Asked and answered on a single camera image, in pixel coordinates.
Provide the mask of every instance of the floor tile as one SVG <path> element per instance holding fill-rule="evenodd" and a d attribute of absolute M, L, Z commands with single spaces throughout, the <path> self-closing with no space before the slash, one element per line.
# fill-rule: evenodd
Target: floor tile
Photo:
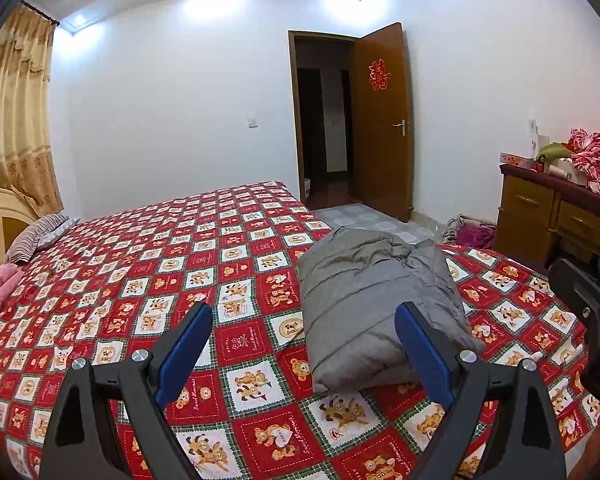
<path fill-rule="evenodd" d="M 319 209 L 314 212 L 321 220 L 334 229 L 346 226 L 348 229 L 397 232 L 397 235 L 409 244 L 434 239 L 433 232 L 416 224 L 416 222 L 411 221 L 404 224 L 364 204 L 354 206 L 343 205 Z"/>
<path fill-rule="evenodd" d="M 366 211 L 366 208 L 361 205 L 349 205 L 345 209 L 347 210 L 347 212 L 355 214 L 363 213 Z"/>
<path fill-rule="evenodd" d="M 324 215 L 328 216 L 329 218 L 339 218 L 342 216 L 342 211 L 340 211 L 339 208 L 334 208 L 334 209 L 324 209 Z"/>
<path fill-rule="evenodd" d="M 341 225 L 341 226 L 352 225 L 352 224 L 356 223 L 355 220 L 352 220 L 351 218 L 347 218 L 346 216 L 344 218 L 336 218 L 333 220 L 333 222 L 338 225 Z"/>
<path fill-rule="evenodd" d="M 358 218 L 361 220 L 369 221 L 369 220 L 377 220 L 379 217 L 375 213 L 362 213 L 358 215 Z"/>
<path fill-rule="evenodd" d="M 392 222 L 378 222 L 374 225 L 376 229 L 380 229 L 381 231 L 393 231 L 397 228 L 397 225 Z"/>
<path fill-rule="evenodd" d="M 396 233 L 395 235 L 402 238 L 402 240 L 407 242 L 408 244 L 414 244 L 418 241 L 417 236 L 414 236 L 413 234 L 408 233 L 407 231 L 403 231 L 401 233 Z"/>

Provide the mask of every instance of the curtain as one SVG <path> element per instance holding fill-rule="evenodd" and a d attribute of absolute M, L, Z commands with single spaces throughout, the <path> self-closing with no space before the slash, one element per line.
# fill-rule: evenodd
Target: curtain
<path fill-rule="evenodd" d="M 0 30 L 0 187 L 40 216 L 62 210 L 46 110 L 55 28 L 21 4 Z"/>

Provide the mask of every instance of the green cloth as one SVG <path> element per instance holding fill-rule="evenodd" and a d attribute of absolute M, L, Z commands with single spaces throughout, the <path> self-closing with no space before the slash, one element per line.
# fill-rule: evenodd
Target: green cloth
<path fill-rule="evenodd" d="M 560 142 L 552 142 L 546 145 L 536 156 L 538 162 L 551 162 L 556 158 L 567 158 L 573 155 L 573 152 L 565 148 Z"/>

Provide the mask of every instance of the box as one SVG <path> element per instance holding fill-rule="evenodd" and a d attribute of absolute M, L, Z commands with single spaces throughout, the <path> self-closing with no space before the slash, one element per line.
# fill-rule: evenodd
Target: box
<path fill-rule="evenodd" d="M 500 163 L 525 168 L 526 170 L 537 171 L 538 173 L 544 172 L 544 164 L 536 162 L 532 158 L 511 155 L 510 153 L 500 153 Z"/>

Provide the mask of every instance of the metal screw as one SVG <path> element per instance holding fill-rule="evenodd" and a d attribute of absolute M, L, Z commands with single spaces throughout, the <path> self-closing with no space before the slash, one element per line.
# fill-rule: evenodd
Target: metal screw
<path fill-rule="evenodd" d="M 522 367 L 527 372 L 535 372 L 536 368 L 538 368 L 538 366 L 536 365 L 536 362 L 532 361 L 531 359 L 522 359 Z"/>
<path fill-rule="evenodd" d="M 136 350 L 135 352 L 133 352 L 131 354 L 131 358 L 136 363 L 141 363 L 142 361 L 145 361 L 148 357 L 149 357 L 149 352 L 147 350 L 145 350 L 144 348 Z"/>
<path fill-rule="evenodd" d="M 475 363 L 478 360 L 478 356 L 471 350 L 462 350 L 460 352 L 460 359 L 463 363 Z"/>
<path fill-rule="evenodd" d="M 82 370 L 87 365 L 87 359 L 84 357 L 78 357 L 71 363 L 71 368 L 74 370 Z"/>

